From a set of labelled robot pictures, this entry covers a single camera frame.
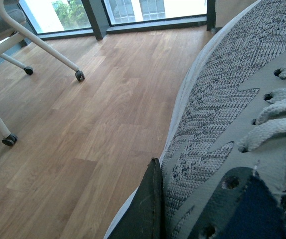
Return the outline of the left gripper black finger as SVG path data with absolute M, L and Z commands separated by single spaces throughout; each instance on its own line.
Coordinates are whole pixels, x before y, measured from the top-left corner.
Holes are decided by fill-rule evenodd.
M 152 158 L 138 188 L 112 220 L 106 239 L 162 238 L 162 174 L 160 162 Z

